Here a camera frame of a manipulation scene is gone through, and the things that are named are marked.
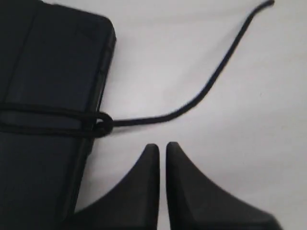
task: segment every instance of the black strap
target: black strap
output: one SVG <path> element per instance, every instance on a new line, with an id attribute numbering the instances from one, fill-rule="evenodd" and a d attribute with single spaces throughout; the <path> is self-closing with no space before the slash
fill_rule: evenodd
<path id="1" fill-rule="evenodd" d="M 29 114 L 40 114 L 40 115 L 52 115 L 68 117 L 71 119 L 80 120 L 83 122 L 92 122 L 95 124 L 93 129 L 63 129 L 63 128 L 39 128 L 39 127 L 28 127 L 28 126 L 17 126 L 13 124 L 6 124 L 0 122 L 0 132 L 16 133 L 25 135 L 45 135 L 45 136 L 63 136 L 63 137 L 76 137 L 76 138 L 101 138 L 110 134 L 114 127 L 129 127 L 129 126 L 141 126 L 150 125 L 157 123 L 164 123 L 174 120 L 189 110 L 197 106 L 204 97 L 208 94 L 221 72 L 226 67 L 231 56 L 235 52 L 239 42 L 247 31 L 250 23 L 254 16 L 265 8 L 272 6 L 275 3 L 274 0 L 268 0 L 256 9 L 245 20 L 240 32 L 236 36 L 234 42 L 230 46 L 228 52 L 223 58 L 222 62 L 208 80 L 207 84 L 201 90 L 201 92 L 186 105 L 181 108 L 161 116 L 145 117 L 127 120 L 113 120 L 108 114 L 102 112 L 80 112 L 63 108 L 52 108 L 41 105 L 29 105 L 29 104 L 18 104 L 18 103 L 0 103 L 0 111 L 13 111 L 19 113 Z"/>

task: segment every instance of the black rope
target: black rope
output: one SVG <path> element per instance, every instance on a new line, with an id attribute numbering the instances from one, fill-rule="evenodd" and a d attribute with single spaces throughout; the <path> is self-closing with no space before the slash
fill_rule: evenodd
<path id="1" fill-rule="evenodd" d="M 39 128 L 39 127 L 28 127 L 18 126 L 13 124 L 6 124 L 0 122 L 0 132 L 5 133 L 16 133 L 25 135 L 45 135 L 45 136 L 63 136 L 63 137 L 77 137 L 77 138 L 101 138 L 110 134 L 114 127 L 129 127 L 129 126 L 141 126 L 164 123 L 174 120 L 189 110 L 197 106 L 204 97 L 208 94 L 224 68 L 226 67 L 231 56 L 235 52 L 238 44 L 242 37 L 247 31 L 250 23 L 257 13 L 264 10 L 265 8 L 272 6 L 275 3 L 274 0 L 268 0 L 257 8 L 245 20 L 240 32 L 236 36 L 234 42 L 230 46 L 228 52 L 223 58 L 222 62 L 208 80 L 207 84 L 201 90 L 201 92 L 194 97 L 190 102 L 181 108 L 162 116 L 126 119 L 126 120 L 113 120 L 108 114 L 102 112 L 80 112 L 63 108 L 52 108 L 42 105 L 29 105 L 29 104 L 18 104 L 18 103 L 0 103 L 0 111 L 13 111 L 19 113 L 29 114 L 40 114 L 40 115 L 52 115 L 60 117 L 68 117 L 83 122 L 92 122 L 94 125 L 93 129 L 57 129 L 57 128 Z"/>

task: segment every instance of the black cord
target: black cord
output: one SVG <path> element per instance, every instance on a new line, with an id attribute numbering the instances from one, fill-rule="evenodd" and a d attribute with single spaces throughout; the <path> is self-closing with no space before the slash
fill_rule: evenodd
<path id="1" fill-rule="evenodd" d="M 126 119 L 126 120 L 113 120 L 108 114 L 101 112 L 79 112 L 74 110 L 68 110 L 63 108 L 51 108 L 48 106 L 41 105 L 29 105 L 29 104 L 18 104 L 18 103 L 0 103 L 0 111 L 15 111 L 20 113 L 31 113 L 31 114 L 41 114 L 41 115 L 52 115 L 52 116 L 62 116 L 71 119 L 76 119 L 80 121 L 88 121 L 94 124 L 93 129 L 56 129 L 56 128 L 38 128 L 38 127 L 28 127 L 28 126 L 17 126 L 12 124 L 5 124 L 0 122 L 0 132 L 6 133 L 17 133 L 25 135 L 45 135 L 45 136 L 64 136 L 64 137 L 80 137 L 80 138 L 101 138 L 110 134 L 114 127 L 129 127 L 129 126 L 141 126 L 164 123 L 174 120 L 189 110 L 197 106 L 204 97 L 208 94 L 224 68 L 226 67 L 231 56 L 235 52 L 239 42 L 247 31 L 250 23 L 257 13 L 264 10 L 265 8 L 272 6 L 275 3 L 274 0 L 268 0 L 256 9 L 245 20 L 240 32 L 236 36 L 234 42 L 230 46 L 228 52 L 223 58 L 222 62 L 213 73 L 213 75 L 208 80 L 207 84 L 201 90 L 201 92 L 194 97 L 190 102 L 188 102 L 183 107 L 162 116 L 146 117 L 146 118 L 136 118 L 136 119 Z"/>

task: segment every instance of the white surface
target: white surface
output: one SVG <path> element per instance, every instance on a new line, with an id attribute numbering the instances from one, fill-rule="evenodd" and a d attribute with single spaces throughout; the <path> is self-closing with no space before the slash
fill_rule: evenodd
<path id="1" fill-rule="evenodd" d="M 260 0 L 58 0 L 111 19 L 117 48 L 101 110 L 113 118 L 170 112 L 205 84 Z M 178 141 L 235 196 L 307 229 L 307 1 L 258 15 L 205 100 L 180 119 L 96 141 L 78 209 L 114 187 L 147 143 L 161 152 L 159 229 L 169 229 L 165 147 Z"/>

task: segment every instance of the black case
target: black case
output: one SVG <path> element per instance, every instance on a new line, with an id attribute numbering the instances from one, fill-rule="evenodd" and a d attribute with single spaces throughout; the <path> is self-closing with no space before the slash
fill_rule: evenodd
<path id="1" fill-rule="evenodd" d="M 38 0 L 0 1 L 0 101 L 97 111 L 116 42 L 109 19 Z M 93 126 L 0 113 L 31 127 Z M 54 229 L 74 213 L 92 139 L 0 133 L 0 230 Z"/>

